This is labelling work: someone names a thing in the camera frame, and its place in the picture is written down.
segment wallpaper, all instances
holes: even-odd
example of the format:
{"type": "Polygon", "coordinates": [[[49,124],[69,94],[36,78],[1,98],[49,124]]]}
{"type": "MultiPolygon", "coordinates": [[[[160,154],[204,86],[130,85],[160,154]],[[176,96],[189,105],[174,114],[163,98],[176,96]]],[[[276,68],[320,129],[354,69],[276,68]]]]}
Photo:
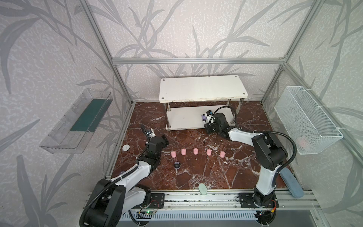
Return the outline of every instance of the wallpaper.
{"type": "Polygon", "coordinates": [[[78,1],[0,1],[0,226],[68,227],[130,107],[78,1]],[[39,147],[85,88],[113,102],[83,154],[39,147]]]}
{"type": "MultiPolygon", "coordinates": [[[[325,1],[289,64],[362,144],[363,1],[325,1]]],[[[282,73],[264,108],[275,130],[286,131],[273,107],[286,86],[282,73]]],[[[304,189],[314,192],[332,227],[363,223],[363,168],[342,141],[292,163],[304,189]]]]}
{"type": "Polygon", "coordinates": [[[312,0],[89,0],[112,57],[283,57],[312,0]]]}
{"type": "Polygon", "coordinates": [[[248,93],[246,100],[259,101],[278,65],[165,64],[122,65],[117,68],[131,98],[136,101],[159,101],[161,78],[209,75],[238,75],[248,93]]]}
{"type": "MultiPolygon", "coordinates": [[[[283,57],[312,0],[89,0],[113,58],[283,57]]],[[[157,101],[160,78],[238,74],[260,100],[276,65],[118,65],[135,101],[157,101]]]]}

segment metal vent grille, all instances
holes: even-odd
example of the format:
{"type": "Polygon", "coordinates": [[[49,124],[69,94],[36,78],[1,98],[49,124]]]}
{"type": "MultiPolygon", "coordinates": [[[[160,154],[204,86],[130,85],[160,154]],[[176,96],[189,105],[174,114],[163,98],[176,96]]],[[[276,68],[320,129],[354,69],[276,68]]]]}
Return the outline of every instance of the metal vent grille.
{"type": "MultiPolygon", "coordinates": [[[[256,220],[256,211],[158,211],[152,215],[152,220],[256,220]]],[[[132,212],[137,220],[136,211],[132,212]]],[[[130,221],[128,213],[121,216],[120,221],[130,221]]]]}

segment mounting plate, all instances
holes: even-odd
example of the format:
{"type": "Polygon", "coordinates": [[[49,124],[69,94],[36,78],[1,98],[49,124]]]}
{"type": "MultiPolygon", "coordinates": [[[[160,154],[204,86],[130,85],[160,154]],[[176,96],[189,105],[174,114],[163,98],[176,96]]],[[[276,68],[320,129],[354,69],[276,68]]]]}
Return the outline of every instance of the mounting plate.
{"type": "MultiPolygon", "coordinates": [[[[253,192],[249,193],[249,192],[242,192],[238,194],[238,197],[240,199],[240,204],[241,204],[241,208],[258,208],[254,203],[253,203],[253,192]]],[[[273,195],[273,200],[276,201],[276,208],[279,207],[278,205],[278,201],[276,199],[276,195],[273,195]]],[[[264,207],[270,207],[273,208],[275,206],[274,202],[269,200],[265,203],[264,207]]]]}
{"type": "MultiPolygon", "coordinates": [[[[159,203],[159,207],[158,207],[157,202],[152,202],[148,208],[149,209],[152,209],[152,208],[162,209],[162,208],[164,208],[164,199],[165,199],[165,193],[151,193],[151,200],[157,201],[159,203]]],[[[142,206],[140,206],[140,205],[136,205],[136,206],[133,207],[133,209],[140,209],[140,208],[142,208],[142,206]]]]}

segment shelf bottom board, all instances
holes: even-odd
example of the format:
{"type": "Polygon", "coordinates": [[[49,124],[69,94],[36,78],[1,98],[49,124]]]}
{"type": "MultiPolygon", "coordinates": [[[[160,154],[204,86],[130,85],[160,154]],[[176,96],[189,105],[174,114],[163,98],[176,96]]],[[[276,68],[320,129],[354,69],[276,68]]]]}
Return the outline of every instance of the shelf bottom board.
{"type": "MultiPolygon", "coordinates": [[[[183,129],[203,129],[204,124],[207,122],[202,121],[202,115],[208,110],[213,112],[218,109],[219,106],[192,106],[192,107],[179,107],[171,108],[171,111],[167,111],[170,128],[166,127],[166,130],[183,130],[183,129]]],[[[218,113],[223,113],[229,125],[233,119],[232,111],[229,108],[222,108],[218,113]]]]}

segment transparent plastic container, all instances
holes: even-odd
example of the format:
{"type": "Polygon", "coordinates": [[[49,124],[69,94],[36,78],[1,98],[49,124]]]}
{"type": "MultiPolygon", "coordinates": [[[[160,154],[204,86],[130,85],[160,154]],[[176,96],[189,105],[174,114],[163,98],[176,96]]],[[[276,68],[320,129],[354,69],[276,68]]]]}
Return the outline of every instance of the transparent plastic container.
{"type": "Polygon", "coordinates": [[[302,86],[288,86],[275,110],[300,154],[317,154],[343,135],[302,86]]]}
{"type": "Polygon", "coordinates": [[[112,100],[111,92],[86,88],[40,147],[51,153],[83,153],[112,100]]]}

